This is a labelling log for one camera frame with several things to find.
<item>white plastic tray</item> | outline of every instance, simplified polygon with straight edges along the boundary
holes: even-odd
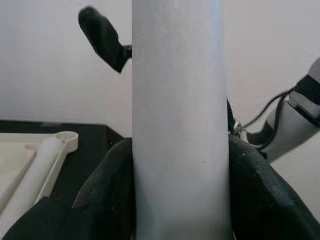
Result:
[[[31,174],[34,159],[38,156],[38,147],[48,139],[58,142],[58,145],[54,149],[52,164],[41,167],[45,169],[46,176],[38,177],[37,172]],[[67,154],[78,149],[78,142],[79,135],[73,131],[55,134],[0,133],[0,239],[36,202],[50,196]],[[30,184],[25,189],[27,179],[32,179],[38,190],[30,189]],[[17,193],[23,196],[24,192],[28,192],[27,198],[17,197]]]

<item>white rod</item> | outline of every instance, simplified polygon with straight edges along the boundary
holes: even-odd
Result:
[[[137,240],[232,237],[219,0],[133,0]]]

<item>black tabletop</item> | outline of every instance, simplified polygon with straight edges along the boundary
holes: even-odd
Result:
[[[0,120],[0,133],[53,134],[62,131],[78,133],[79,147],[66,157],[49,200],[72,206],[81,186],[122,137],[106,125]]]

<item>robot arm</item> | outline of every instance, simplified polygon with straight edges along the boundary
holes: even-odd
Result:
[[[289,99],[274,109],[262,131],[247,133],[247,141],[255,145],[272,162],[303,144],[320,129],[320,58],[308,74],[288,92]]]

